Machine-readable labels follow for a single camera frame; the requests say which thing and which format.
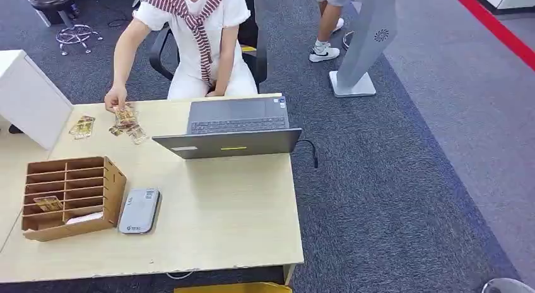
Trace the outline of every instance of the person's leg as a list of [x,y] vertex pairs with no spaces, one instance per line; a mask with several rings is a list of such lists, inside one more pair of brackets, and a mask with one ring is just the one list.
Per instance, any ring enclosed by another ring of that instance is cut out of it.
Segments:
[[319,14],[320,17],[323,16],[323,12],[325,11],[325,7],[327,6],[327,1],[318,1],[319,5]]
[[314,48],[310,51],[310,61],[315,63],[327,61],[340,55],[340,50],[331,48],[331,44],[328,41],[332,32],[339,30],[343,26],[344,23],[340,18],[340,14],[342,7],[348,2],[349,0],[327,0],[327,5],[320,19],[317,40]]
[[336,23],[340,19],[342,7],[333,6],[327,3],[321,20],[319,22],[318,38],[320,42],[328,42],[331,38],[332,31],[336,28]]
[[[319,14],[321,18],[321,16],[323,16],[323,12],[325,12],[325,8],[327,7],[327,1],[318,1],[318,5],[319,5]],[[332,32],[334,33],[342,29],[343,26],[344,26],[344,19],[340,17],[338,18],[338,22],[336,23],[336,28],[334,28]]]
[[200,78],[188,75],[180,67],[175,71],[167,99],[193,99],[205,97],[208,86]]
[[245,96],[257,94],[256,83],[245,61],[240,61],[232,69],[225,96]]

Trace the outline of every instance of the red line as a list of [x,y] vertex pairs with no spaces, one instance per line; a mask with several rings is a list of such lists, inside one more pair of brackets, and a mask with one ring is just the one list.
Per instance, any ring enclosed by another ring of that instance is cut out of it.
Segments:
[[514,54],[518,55],[535,71],[535,52],[502,25],[477,0],[458,0],[472,13],[494,36],[506,45]]

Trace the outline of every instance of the white shirt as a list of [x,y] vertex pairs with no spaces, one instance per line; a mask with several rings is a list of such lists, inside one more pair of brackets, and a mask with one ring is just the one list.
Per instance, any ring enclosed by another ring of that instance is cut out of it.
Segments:
[[[204,8],[206,0],[185,0],[192,15],[198,15]],[[222,0],[220,5],[204,22],[204,29],[211,47],[211,76],[215,79],[219,68],[220,43],[222,29],[243,23],[250,16],[245,0]],[[180,64],[177,71],[185,71],[188,75],[201,79],[201,55],[193,34],[185,21],[178,15],[162,11],[147,2],[141,5],[134,17],[154,31],[161,30],[169,22],[171,31],[179,47]],[[236,41],[234,50],[234,66],[243,63],[242,50]]]

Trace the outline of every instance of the wooden desk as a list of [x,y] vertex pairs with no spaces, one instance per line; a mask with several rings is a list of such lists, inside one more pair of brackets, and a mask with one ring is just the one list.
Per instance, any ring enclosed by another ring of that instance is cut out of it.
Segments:
[[[183,134],[190,103],[137,102],[139,123],[151,136]],[[68,131],[82,115],[96,118],[95,129],[74,140]],[[112,135],[113,122],[102,104],[76,105],[50,159],[106,155],[126,175],[127,190],[158,187],[155,228],[148,235],[109,229],[37,242],[22,236],[18,219],[0,253],[0,282],[274,265],[284,265],[290,280],[303,262],[290,155],[185,161],[152,140],[134,145]]]
[[18,218],[24,193],[26,165],[47,160],[49,152],[24,134],[8,132],[10,123],[0,119],[0,182],[2,209],[0,217],[0,249]]

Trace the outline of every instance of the laptop lid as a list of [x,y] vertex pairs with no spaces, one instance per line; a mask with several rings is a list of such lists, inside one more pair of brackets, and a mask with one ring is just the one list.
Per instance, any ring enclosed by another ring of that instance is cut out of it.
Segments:
[[152,139],[184,158],[291,153],[302,129],[278,129],[204,135],[155,136]]

